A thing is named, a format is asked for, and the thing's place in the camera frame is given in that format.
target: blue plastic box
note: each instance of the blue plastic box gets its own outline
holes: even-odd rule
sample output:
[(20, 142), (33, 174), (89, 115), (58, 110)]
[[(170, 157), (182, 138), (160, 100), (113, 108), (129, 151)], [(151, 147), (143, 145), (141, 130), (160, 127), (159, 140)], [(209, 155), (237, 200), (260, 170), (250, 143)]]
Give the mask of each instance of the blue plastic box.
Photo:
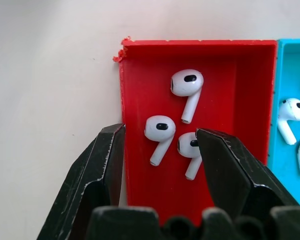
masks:
[(288, 121), (297, 140), (295, 145), (286, 144), (277, 128), (280, 103), (288, 98), (300, 99), (300, 39), (278, 41), (267, 161), (267, 166), (300, 204), (300, 171), (297, 159), (300, 121)]

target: blue tray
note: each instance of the blue tray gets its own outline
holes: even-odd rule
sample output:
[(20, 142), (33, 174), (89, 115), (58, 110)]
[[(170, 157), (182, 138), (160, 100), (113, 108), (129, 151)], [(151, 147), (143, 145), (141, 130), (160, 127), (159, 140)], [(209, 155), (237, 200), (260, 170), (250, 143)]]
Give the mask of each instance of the blue tray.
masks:
[(300, 121), (288, 121), (297, 140), (295, 145), (286, 144), (277, 128), (280, 103), (288, 98), (300, 99), (300, 39), (278, 41), (267, 161), (267, 166), (300, 204), (300, 171), (297, 159), (300, 145)]

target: red plastic box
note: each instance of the red plastic box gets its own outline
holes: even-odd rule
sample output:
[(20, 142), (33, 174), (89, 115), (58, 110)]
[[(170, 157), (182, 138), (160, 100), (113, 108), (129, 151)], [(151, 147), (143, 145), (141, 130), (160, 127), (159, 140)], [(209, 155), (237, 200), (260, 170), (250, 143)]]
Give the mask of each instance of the red plastic box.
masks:
[[(201, 222), (213, 206), (203, 167), (195, 180), (185, 172), (190, 158), (179, 155), (180, 135), (209, 128), (235, 135), (264, 164), (267, 160), (277, 42), (275, 40), (122, 41), (122, 117), (126, 124), (127, 201), (153, 207), (160, 223), (175, 215)], [(181, 122), (187, 97), (171, 93), (171, 76), (183, 69), (202, 73), (204, 84), (191, 124)], [(157, 142), (144, 136), (147, 118), (166, 115), (176, 125), (159, 166), (149, 159)]]

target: white wall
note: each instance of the white wall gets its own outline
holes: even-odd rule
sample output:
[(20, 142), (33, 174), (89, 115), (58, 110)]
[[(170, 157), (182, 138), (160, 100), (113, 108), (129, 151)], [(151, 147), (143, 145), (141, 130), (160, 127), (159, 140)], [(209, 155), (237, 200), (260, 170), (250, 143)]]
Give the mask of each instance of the white wall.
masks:
[(36, 239), (73, 161), (121, 121), (128, 35), (300, 38), (300, 0), (0, 0), (0, 240)]

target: red tray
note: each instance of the red tray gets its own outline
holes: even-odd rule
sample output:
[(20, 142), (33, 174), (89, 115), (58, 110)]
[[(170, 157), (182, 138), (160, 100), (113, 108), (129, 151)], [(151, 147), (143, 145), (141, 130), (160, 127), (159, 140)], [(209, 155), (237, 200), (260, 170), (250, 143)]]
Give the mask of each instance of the red tray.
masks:
[[(185, 177), (190, 158), (177, 151), (180, 135), (209, 128), (235, 135), (264, 164), (267, 160), (277, 42), (275, 40), (122, 41), (114, 60), (120, 66), (122, 118), (126, 124), (127, 201), (149, 206), (160, 223), (175, 215), (196, 225), (214, 205), (201, 167)], [(204, 84), (191, 124), (181, 122), (187, 97), (170, 91), (171, 76), (183, 69), (202, 73)], [(159, 166), (149, 159), (158, 143), (144, 136), (147, 118), (172, 118), (176, 133)]]

